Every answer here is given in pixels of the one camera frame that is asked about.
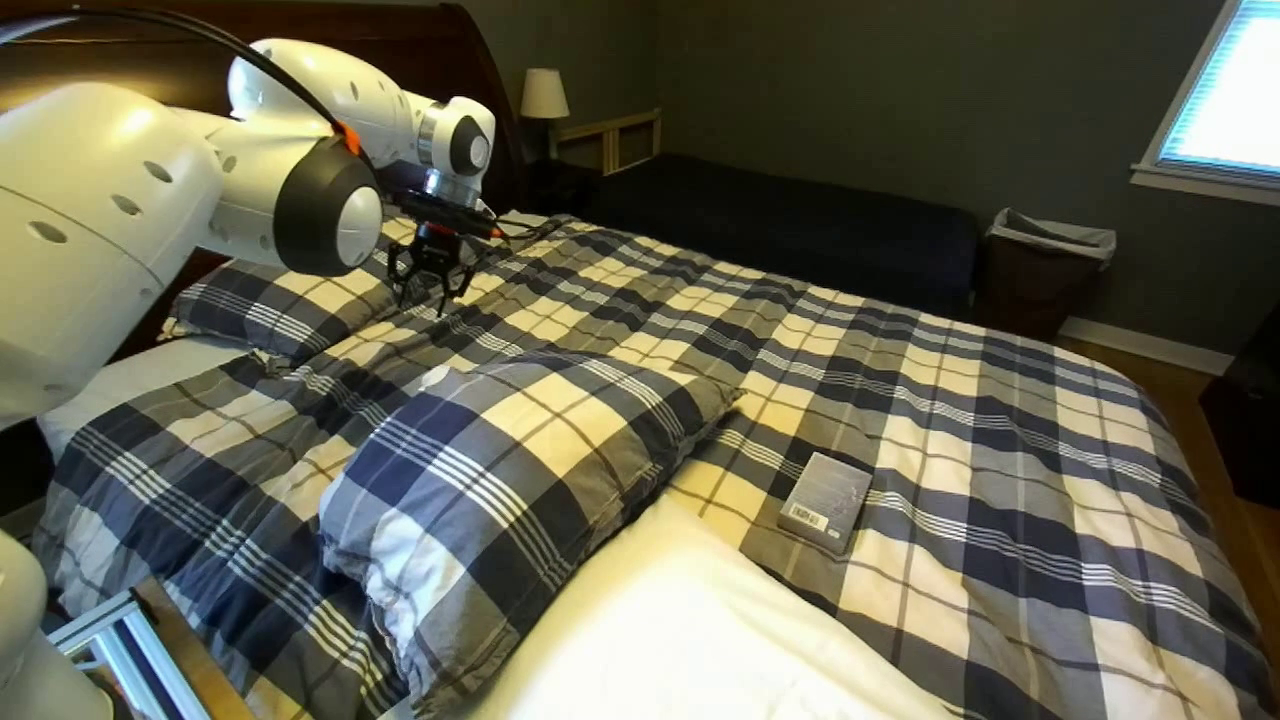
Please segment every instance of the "blue plaid blanket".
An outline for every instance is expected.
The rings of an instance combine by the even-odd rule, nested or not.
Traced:
[[[402,700],[316,511],[429,366],[603,350],[735,386],[666,497],[976,715],[1267,715],[1256,614],[1160,411],[1071,350],[510,216],[462,305],[293,371],[237,358],[89,424],[39,557],[71,612],[161,575],[244,692],[316,715]],[[812,452],[872,472],[846,553],[774,525]]]

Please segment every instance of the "checkered bedspread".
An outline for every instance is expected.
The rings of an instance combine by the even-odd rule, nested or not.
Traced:
[[[976,715],[1275,711],[1194,479],[1123,376],[611,228],[514,225],[443,318],[366,325],[287,376],[237,358],[83,427],[37,534],[62,604],[163,575],[241,686],[389,706],[402,681],[358,588],[318,566],[318,497],[429,366],[564,346],[740,386],[666,497],[929,692]],[[774,525],[812,452],[872,468],[841,557]]]

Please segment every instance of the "wooden headboard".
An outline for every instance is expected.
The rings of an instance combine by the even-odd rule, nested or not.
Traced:
[[[67,4],[3,0],[0,21],[58,13]],[[83,0],[83,8],[176,8],[208,22],[228,28],[241,40],[296,36],[326,49],[342,49],[385,68],[398,89],[420,97],[472,97],[494,111],[494,155],[484,175],[484,198],[491,206],[514,203],[520,183],[520,127],[504,81],[476,21],[458,4],[301,4],[301,0]],[[106,81],[146,93],[161,103],[228,111],[228,62],[231,57],[198,36],[139,22],[139,21],[77,21],[52,30],[37,30],[19,45],[0,45],[0,111],[67,81]],[[179,280],[196,280],[214,260],[196,257]],[[132,333],[120,350],[146,346],[173,291],[156,298],[152,317]]]

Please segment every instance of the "wooden floor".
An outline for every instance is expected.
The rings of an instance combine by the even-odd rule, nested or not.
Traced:
[[[1074,345],[1074,340],[1063,340],[1063,345],[1080,356],[1091,356],[1123,371],[1167,415],[1198,479],[1198,502],[1214,525],[1214,540],[1235,565],[1235,575],[1244,580],[1244,592],[1263,622],[1263,647],[1275,669],[1270,686],[1280,686],[1280,511],[1267,502],[1246,502],[1230,491],[1230,475],[1198,411],[1198,392],[1208,386],[1213,376],[1123,356],[1094,345]]]

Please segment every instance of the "window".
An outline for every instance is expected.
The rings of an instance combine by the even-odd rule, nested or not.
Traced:
[[[1134,183],[1280,203],[1280,0],[1229,0]]]

